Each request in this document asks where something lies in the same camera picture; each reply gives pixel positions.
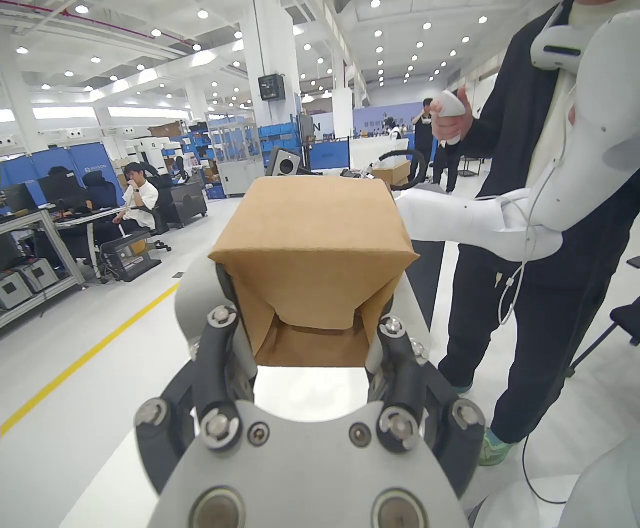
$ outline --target metal frame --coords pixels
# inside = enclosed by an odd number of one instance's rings
[[[83,285],[85,282],[80,269],[71,256],[71,253],[69,253],[65,243],[60,238],[60,235],[58,235],[58,231],[56,231],[56,227],[49,216],[49,211],[34,212],[21,218],[16,218],[15,220],[2,223],[0,224],[0,235],[11,231],[27,229],[35,223],[42,225],[51,245],[56,250],[56,253],[60,257],[60,260],[62,260],[62,263],[65,265],[65,269],[69,272],[70,276],[34,295],[27,302],[22,303],[21,305],[9,310],[7,313],[0,315],[0,328],[12,323],[34,308],[37,308],[46,300],[51,299],[51,297],[58,295],[73,286]]]

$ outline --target computer monitor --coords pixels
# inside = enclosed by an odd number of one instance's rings
[[[73,172],[56,173],[37,181],[45,199],[59,209],[68,211],[86,208],[88,192],[80,186]]]
[[[38,205],[35,200],[33,200],[33,196],[31,196],[29,188],[25,183],[9,185],[0,192],[4,193],[4,200],[13,212],[38,210]]]

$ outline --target speaker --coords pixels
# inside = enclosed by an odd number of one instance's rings
[[[295,152],[276,147],[271,151],[265,176],[295,176],[298,174],[300,156]]]

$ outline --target black box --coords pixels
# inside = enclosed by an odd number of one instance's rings
[[[258,79],[260,97],[263,101],[284,101],[284,77],[280,74],[267,75]]]

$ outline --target white cable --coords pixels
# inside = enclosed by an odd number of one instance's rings
[[[565,108],[566,108],[567,101],[569,101],[569,98],[573,95],[574,91],[575,91],[575,85],[573,86],[571,91],[567,94],[567,96],[566,96],[566,98],[565,98],[565,100],[563,102],[563,106]],[[507,285],[504,287],[504,292],[502,292],[502,296],[500,297],[500,303],[498,304],[498,321],[500,321],[500,326],[504,326],[505,324],[507,324],[507,322],[511,318],[511,315],[513,314],[513,311],[515,310],[515,306],[516,306],[516,302],[518,301],[518,297],[520,296],[520,289],[522,288],[522,280],[524,279],[524,270],[525,270],[525,268],[527,266],[527,263],[529,262],[529,255],[527,253],[527,249],[528,249],[528,246],[529,246],[529,229],[531,228],[531,218],[533,217],[533,210],[536,208],[538,200],[540,199],[540,196],[542,195],[542,191],[545,189],[545,187],[549,183],[549,180],[551,179],[551,176],[553,176],[556,173],[557,168],[564,161],[564,155],[566,154],[566,142],[567,142],[566,121],[567,121],[567,118],[565,116],[563,121],[562,121],[562,123],[563,123],[563,145],[562,145],[562,152],[560,154],[560,158],[558,160],[554,160],[555,165],[554,165],[552,171],[549,173],[549,176],[547,176],[547,179],[545,180],[545,182],[542,184],[542,187],[540,188],[540,192],[538,193],[538,196],[536,196],[536,199],[534,200],[533,205],[531,206],[531,210],[529,211],[529,217],[527,218],[527,229],[525,231],[524,258],[522,259],[522,264],[513,273],[513,275],[511,275],[511,277],[509,277],[507,279]],[[513,296],[513,301],[511,302],[511,306],[509,308],[509,312],[507,313],[507,315],[503,319],[502,318],[502,305],[504,303],[505,297],[507,296],[507,292],[509,291],[509,288],[511,286],[513,286],[513,284],[514,284],[515,278],[516,278],[518,273],[520,273],[520,278],[518,279],[518,286],[516,288],[516,293]]]

